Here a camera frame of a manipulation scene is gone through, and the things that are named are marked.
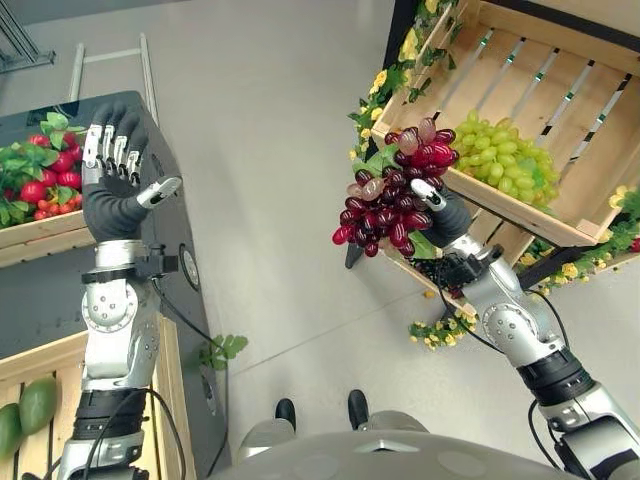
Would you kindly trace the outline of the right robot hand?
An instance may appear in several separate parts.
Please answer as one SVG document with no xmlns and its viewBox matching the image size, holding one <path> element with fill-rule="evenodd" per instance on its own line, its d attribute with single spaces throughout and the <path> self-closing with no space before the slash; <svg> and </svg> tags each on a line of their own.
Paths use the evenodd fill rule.
<svg viewBox="0 0 640 480">
<path fill-rule="evenodd" d="M 444 248 L 468 232 L 471 215 L 461 198 L 446 185 L 436 188 L 425 180 L 413 179 L 410 187 L 428 207 L 432 225 L 425 236 L 434 246 Z"/>
</svg>

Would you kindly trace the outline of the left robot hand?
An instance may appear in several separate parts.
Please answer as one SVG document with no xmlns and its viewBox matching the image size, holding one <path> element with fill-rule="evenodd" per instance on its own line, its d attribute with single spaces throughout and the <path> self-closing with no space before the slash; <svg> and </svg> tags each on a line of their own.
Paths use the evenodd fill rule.
<svg viewBox="0 0 640 480">
<path fill-rule="evenodd" d="M 137 240 L 149 212 L 175 194 L 179 176 L 141 185 L 149 137 L 138 113 L 120 101 L 96 110 L 85 135 L 81 175 L 83 217 L 98 243 Z"/>
</svg>

